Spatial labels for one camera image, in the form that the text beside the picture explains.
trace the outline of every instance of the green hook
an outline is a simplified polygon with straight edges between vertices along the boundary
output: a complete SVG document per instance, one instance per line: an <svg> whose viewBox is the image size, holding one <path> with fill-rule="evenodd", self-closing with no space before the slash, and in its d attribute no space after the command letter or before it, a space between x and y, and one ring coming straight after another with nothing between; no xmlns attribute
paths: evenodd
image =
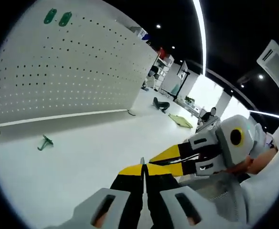
<svg viewBox="0 0 279 229"><path fill-rule="evenodd" d="M45 142L43 144L43 146L41 148L38 147L38 150L42 151L48 144L54 145L52 140L50 140L48 137L46 137L45 135L43 135Z"/></svg>

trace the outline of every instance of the yellow cloth on floor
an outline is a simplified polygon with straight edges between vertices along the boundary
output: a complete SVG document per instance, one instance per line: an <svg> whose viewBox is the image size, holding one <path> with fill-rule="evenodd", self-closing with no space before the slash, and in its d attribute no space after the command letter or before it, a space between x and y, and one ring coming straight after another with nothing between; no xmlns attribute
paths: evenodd
<svg viewBox="0 0 279 229"><path fill-rule="evenodd" d="M192 124L190 124L185 118L173 114L168 115L176 124L182 127L192 128Z"/></svg>

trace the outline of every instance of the black object on floor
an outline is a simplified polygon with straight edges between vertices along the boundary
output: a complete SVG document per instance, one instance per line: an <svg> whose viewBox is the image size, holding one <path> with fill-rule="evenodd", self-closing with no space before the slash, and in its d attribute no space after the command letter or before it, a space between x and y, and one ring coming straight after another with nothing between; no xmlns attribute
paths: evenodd
<svg viewBox="0 0 279 229"><path fill-rule="evenodd" d="M153 105L159 110L161 109L162 112L165 113L165 111L170 107L169 102L159 102L157 97L153 98Z"/></svg>

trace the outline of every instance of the pegboard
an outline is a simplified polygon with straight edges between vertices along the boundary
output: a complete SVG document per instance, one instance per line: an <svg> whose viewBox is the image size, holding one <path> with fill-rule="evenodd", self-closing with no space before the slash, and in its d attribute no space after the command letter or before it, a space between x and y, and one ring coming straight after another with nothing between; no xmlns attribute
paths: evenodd
<svg viewBox="0 0 279 229"><path fill-rule="evenodd" d="M51 23L44 19L57 9ZM71 12L66 26L63 14ZM38 0L0 48L0 124L129 109L157 57L84 0Z"/></svg>

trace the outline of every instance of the ceiling light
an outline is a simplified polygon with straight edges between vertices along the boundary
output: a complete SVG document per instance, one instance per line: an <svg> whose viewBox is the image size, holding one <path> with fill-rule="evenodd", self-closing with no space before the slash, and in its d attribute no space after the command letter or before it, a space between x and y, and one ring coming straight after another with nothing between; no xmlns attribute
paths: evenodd
<svg viewBox="0 0 279 229"><path fill-rule="evenodd" d="M268 116L271 116L271 117L279 118L279 115L277 115L277 114L270 114L270 113L266 113L266 112L251 111L251 110L249 110L249 112L256 113L256 114L261 114L261 115L268 115Z"/></svg>
<svg viewBox="0 0 279 229"><path fill-rule="evenodd" d="M205 76L206 71L206 36L205 36L205 28L204 28L204 20L203 14L200 6L199 0L193 0L193 4L196 9L198 21L199 21L199 28L201 33L201 42L202 42L202 75Z"/></svg>

